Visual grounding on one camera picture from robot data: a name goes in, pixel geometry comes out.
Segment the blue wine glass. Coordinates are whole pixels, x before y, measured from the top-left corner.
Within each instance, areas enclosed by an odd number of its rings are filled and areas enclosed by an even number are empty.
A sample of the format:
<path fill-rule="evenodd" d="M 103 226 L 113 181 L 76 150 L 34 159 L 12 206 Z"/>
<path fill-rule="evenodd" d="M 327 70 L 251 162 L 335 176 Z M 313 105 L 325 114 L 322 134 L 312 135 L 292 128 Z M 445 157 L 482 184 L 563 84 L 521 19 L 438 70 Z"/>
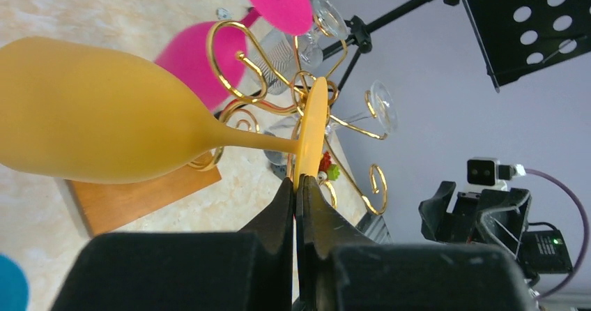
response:
<path fill-rule="evenodd" d="M 25 311 L 29 303 L 29 284 L 21 267 L 1 254 L 1 310 Z"/>

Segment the yellow wine glass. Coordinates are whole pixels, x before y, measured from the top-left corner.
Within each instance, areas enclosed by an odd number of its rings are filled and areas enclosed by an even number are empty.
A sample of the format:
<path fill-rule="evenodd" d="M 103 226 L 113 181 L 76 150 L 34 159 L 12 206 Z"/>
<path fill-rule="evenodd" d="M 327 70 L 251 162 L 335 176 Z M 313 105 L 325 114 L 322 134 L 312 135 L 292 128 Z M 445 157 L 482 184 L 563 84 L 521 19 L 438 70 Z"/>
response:
<path fill-rule="evenodd" d="M 136 183 L 223 146 L 297 155 L 314 174 L 323 148 L 328 84 L 309 93 L 299 138 L 230 128 L 155 63 L 118 50 L 43 37 L 1 48 L 1 163 L 89 183 Z"/>

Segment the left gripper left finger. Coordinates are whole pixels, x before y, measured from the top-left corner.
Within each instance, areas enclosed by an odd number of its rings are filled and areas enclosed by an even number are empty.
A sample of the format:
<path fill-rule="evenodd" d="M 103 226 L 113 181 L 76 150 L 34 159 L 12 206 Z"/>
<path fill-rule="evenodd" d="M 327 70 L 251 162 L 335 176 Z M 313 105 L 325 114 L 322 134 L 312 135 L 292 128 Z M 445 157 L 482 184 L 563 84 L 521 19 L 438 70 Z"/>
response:
<path fill-rule="evenodd" d="M 114 232 L 90 240 L 54 310 L 290 310 L 293 184 L 236 232 Z"/>

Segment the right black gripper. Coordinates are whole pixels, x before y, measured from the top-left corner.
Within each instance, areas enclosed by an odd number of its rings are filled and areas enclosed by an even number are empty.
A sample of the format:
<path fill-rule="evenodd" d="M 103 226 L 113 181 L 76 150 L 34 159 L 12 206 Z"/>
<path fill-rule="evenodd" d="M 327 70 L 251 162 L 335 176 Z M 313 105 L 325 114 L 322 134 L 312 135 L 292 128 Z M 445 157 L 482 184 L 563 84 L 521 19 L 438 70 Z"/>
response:
<path fill-rule="evenodd" d="M 455 189 L 455 182 L 442 181 L 433 197 L 420 202 L 420 231 L 426 240 L 453 243 L 453 219 L 447 208 Z M 526 189 L 459 192 L 454 205 L 459 227 L 454 229 L 454 240 L 502 248 L 527 277 L 572 273 L 562 232 L 550 223 L 528 222 L 531 201 Z"/>

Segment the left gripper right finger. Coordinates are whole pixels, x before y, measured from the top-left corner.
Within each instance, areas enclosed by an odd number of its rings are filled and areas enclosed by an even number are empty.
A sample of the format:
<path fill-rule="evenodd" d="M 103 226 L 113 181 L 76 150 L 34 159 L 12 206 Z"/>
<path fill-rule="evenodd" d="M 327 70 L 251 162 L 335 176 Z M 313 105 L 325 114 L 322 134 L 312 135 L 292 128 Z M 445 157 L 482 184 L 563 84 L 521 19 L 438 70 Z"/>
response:
<path fill-rule="evenodd" d="M 307 310 L 536 310 L 523 274 L 492 245 L 379 244 L 326 202 L 295 193 L 299 299 Z"/>

